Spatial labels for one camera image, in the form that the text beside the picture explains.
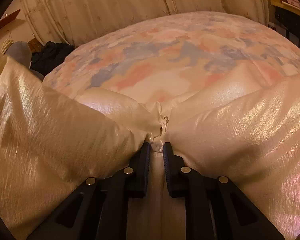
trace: red object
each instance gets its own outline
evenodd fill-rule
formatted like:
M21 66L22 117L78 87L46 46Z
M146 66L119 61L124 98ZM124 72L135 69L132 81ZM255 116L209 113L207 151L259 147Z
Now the red object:
M0 29L4 26L6 26L8 23L12 22L19 14L20 9L18 11L13 12L12 14L9 14L7 17L3 18L0 21Z

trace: wall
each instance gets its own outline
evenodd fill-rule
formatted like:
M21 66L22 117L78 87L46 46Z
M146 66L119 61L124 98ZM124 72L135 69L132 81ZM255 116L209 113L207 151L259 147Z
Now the wall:
M26 17L22 11L20 0L13 0L2 18L4 18L6 14L9 15L19 9L21 9L21 11L17 18L0 29L0 47L6 39L28 42L34 38L30 26L26 22Z

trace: round metal screw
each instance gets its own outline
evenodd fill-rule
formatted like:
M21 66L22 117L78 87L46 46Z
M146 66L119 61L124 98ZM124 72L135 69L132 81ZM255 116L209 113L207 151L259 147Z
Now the round metal screw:
M223 184L226 184L226 183L228 183L228 178L227 177L225 177L225 176L221 176L220 178L219 178L219 181L221 182L221 183L223 183Z
M181 168L181 171L182 171L183 173L189 173L189 172L191 171L191 169L190 169L189 167L182 167L182 168Z
M131 174L131 173L133 173L133 168L127 167L127 168L125 168L125 169L123 170L123 172L124 172L125 174Z
M93 177L87 178L87 179L86 179L86 183L87 183L88 185L93 185L93 184L95 184L95 182L96 182L96 179L93 178Z

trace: silver pin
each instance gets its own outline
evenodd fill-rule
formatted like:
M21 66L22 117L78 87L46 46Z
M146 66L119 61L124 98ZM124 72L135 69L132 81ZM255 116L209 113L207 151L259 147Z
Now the silver pin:
M182 167L182 168L181 168L181 171L182 171L183 173L189 173L189 172L191 171L191 169L190 169L189 167Z
M127 167L127 168L125 168L125 169L123 170L123 172L124 172L125 174L131 174L131 173L133 173L133 168Z
M225 177L225 176L221 176L220 178L219 178L219 181L221 182L221 183L223 183L223 184L226 184L226 183L228 183L228 178L227 177Z
M87 183L88 185L93 185L93 184L95 184L95 182L96 182L96 179L93 178L93 177L87 178L87 179L86 179L86 183Z

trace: curtain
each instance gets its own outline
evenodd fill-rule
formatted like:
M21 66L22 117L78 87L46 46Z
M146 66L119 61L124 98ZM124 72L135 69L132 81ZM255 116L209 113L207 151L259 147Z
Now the curtain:
M128 25L176 13L219 11L266 24L267 0L21 0L42 44L79 46Z

